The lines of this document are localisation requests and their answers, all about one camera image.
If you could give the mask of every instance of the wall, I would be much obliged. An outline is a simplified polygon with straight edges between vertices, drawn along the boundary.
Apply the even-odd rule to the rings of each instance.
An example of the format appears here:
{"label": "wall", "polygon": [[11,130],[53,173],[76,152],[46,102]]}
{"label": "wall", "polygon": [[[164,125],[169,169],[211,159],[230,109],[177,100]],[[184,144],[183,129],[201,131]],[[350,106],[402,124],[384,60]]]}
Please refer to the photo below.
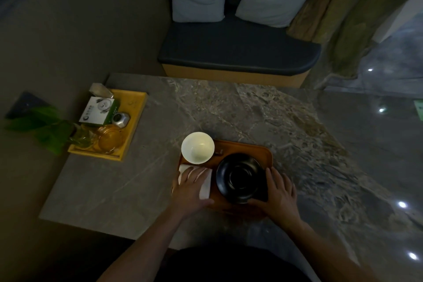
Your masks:
{"label": "wall", "polygon": [[422,10],[423,0],[408,0],[376,30],[373,40],[381,43]]}
{"label": "wall", "polygon": [[[109,72],[163,75],[156,56],[170,23],[168,0],[20,0],[0,21],[0,113],[23,90],[75,118],[92,82]],[[112,237],[37,219],[66,154],[0,130],[0,276],[35,276]]]}

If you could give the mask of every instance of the gray marble tabletop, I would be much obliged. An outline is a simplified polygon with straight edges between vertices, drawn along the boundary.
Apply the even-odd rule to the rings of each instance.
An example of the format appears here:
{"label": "gray marble tabletop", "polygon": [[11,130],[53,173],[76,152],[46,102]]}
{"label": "gray marble tabletop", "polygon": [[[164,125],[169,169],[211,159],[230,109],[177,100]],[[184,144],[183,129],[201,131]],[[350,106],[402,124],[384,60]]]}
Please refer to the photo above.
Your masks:
{"label": "gray marble tabletop", "polygon": [[[130,74],[107,86],[149,94],[127,156],[69,156],[40,218],[137,238],[169,202],[182,140],[201,130],[267,146],[299,189],[302,218],[381,280],[423,279],[409,256],[423,260],[423,122],[412,99]],[[204,210],[171,247],[233,241],[301,257],[283,254],[285,238],[269,220]]]}

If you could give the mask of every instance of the hand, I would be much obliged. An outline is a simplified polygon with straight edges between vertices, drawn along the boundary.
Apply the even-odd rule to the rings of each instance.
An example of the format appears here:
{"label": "hand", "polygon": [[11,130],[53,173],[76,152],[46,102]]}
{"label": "hand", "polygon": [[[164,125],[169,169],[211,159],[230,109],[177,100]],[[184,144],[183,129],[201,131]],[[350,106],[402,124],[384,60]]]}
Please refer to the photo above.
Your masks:
{"label": "hand", "polygon": [[285,232],[304,228],[297,207],[297,189],[286,174],[281,176],[276,168],[266,169],[267,202],[249,199],[248,204],[261,208]]}
{"label": "hand", "polygon": [[201,186],[212,171],[211,169],[205,169],[205,167],[199,167],[193,171],[193,167],[187,168],[185,172],[182,173],[180,184],[178,184],[179,173],[176,178],[173,179],[172,201],[169,205],[169,209],[181,220],[186,219],[200,209],[214,203],[212,199],[200,199],[199,196]]}

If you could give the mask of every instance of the white napkin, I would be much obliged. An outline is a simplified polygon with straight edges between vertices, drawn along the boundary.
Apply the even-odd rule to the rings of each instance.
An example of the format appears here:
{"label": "white napkin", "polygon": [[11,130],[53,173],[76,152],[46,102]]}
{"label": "white napkin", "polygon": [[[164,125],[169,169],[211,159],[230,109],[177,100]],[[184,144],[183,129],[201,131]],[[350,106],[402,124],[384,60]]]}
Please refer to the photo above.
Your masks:
{"label": "white napkin", "polygon": [[[193,170],[194,170],[194,169],[197,169],[200,166],[187,165],[187,164],[181,164],[181,165],[179,165],[179,177],[178,177],[178,183],[179,184],[181,183],[182,173],[188,167],[193,167]],[[199,173],[198,176],[200,176],[204,172],[209,172],[209,175],[207,175],[206,180],[204,181],[203,185],[201,186],[201,189],[200,189],[200,199],[208,199],[209,198],[209,196],[210,196],[210,185],[212,183],[212,180],[211,180],[212,170],[211,169],[205,169],[204,171],[202,171],[201,173]]]}

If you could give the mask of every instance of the wooden tray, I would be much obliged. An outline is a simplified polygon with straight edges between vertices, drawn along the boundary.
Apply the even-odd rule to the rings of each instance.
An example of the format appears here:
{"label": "wooden tray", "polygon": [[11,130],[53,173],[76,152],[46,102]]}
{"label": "wooden tray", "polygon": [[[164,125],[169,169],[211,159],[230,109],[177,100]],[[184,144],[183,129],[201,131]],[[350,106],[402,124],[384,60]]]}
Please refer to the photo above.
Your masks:
{"label": "wooden tray", "polygon": [[[202,167],[207,167],[212,169],[212,180],[210,187],[210,198],[214,200],[214,204],[209,206],[213,210],[220,212],[225,212],[233,215],[238,215],[242,217],[248,217],[252,219],[263,219],[266,215],[257,207],[248,205],[248,204],[232,204],[225,199],[225,197],[220,194],[219,189],[216,184],[216,170],[219,163],[228,155],[234,153],[245,153],[254,157],[260,165],[266,169],[273,165],[273,156],[272,152],[268,148],[263,146],[256,146],[250,144],[243,144],[234,141],[221,141],[214,140],[214,151],[220,152],[223,151],[221,156],[214,155],[204,164],[201,164]],[[190,164],[182,156],[179,158],[178,168],[181,164]]]}
{"label": "wooden tray", "polygon": [[148,94],[144,92],[132,92],[130,90],[110,89],[113,97],[120,101],[119,112],[127,113],[131,119],[122,129],[122,135],[125,142],[122,147],[112,154],[102,154],[96,152],[92,147],[81,149],[75,145],[69,146],[68,152],[73,154],[80,154],[86,156],[106,158],[112,161],[122,161],[126,152],[130,147],[132,136],[137,128],[138,121],[140,120],[141,113],[143,112],[145,103],[147,102]]}

